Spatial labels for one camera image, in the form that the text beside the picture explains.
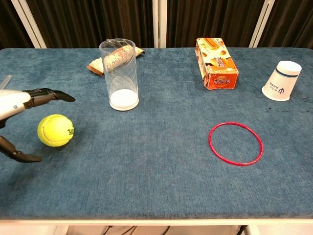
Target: upside-down paper cup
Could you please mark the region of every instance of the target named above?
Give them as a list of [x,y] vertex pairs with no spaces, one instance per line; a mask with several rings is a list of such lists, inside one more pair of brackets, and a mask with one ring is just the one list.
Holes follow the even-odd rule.
[[301,69],[301,66],[293,61],[280,61],[262,88],[263,94],[276,101],[289,100]]

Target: transparent cylinder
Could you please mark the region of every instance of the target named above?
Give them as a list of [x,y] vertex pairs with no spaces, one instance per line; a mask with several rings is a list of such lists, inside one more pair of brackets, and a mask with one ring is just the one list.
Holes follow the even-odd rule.
[[139,103],[135,44],[127,39],[108,39],[99,46],[112,108],[130,110]]

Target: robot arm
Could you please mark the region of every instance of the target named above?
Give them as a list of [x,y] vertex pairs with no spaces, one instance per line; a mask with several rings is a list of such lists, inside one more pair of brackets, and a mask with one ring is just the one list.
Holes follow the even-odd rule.
[[[10,117],[23,112],[25,109],[47,104],[51,100],[74,102],[75,98],[62,91],[48,88],[29,91],[0,90],[0,129],[5,127],[5,123]],[[36,155],[27,155],[16,150],[15,146],[3,136],[0,136],[0,152],[21,163],[40,162],[42,160]]]

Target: red rubber band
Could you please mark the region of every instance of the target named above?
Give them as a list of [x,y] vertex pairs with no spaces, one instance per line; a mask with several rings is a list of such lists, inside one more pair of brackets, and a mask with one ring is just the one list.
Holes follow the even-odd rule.
[[[240,127],[243,127],[244,129],[248,130],[249,132],[251,132],[255,138],[258,140],[259,144],[260,144],[260,153],[258,155],[258,157],[256,159],[254,159],[253,161],[251,162],[248,162],[248,163],[238,163],[238,162],[233,162],[229,159],[226,159],[224,158],[221,154],[219,154],[215,148],[213,147],[213,144],[212,144],[212,134],[213,132],[219,128],[220,126],[224,126],[224,125],[236,125],[236,126],[240,126]],[[209,141],[209,146],[210,148],[212,149],[212,151],[215,153],[216,156],[218,156],[220,159],[222,159],[224,162],[227,162],[229,164],[232,164],[232,165],[240,165],[240,166],[246,166],[246,165],[252,165],[254,163],[256,163],[258,160],[260,160],[262,154],[263,154],[263,143],[262,143],[262,140],[261,138],[252,130],[250,129],[249,127],[243,125],[243,124],[240,124],[240,123],[237,123],[237,122],[224,122],[224,123],[221,123],[221,124],[218,124],[216,125],[209,133],[209,138],[208,138],[208,141]]]

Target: tennis ball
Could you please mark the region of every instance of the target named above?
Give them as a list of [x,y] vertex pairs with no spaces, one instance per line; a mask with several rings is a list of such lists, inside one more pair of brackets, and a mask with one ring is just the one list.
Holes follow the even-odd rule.
[[66,116],[53,114],[41,120],[37,128],[37,134],[44,144],[59,147],[72,139],[74,126]]

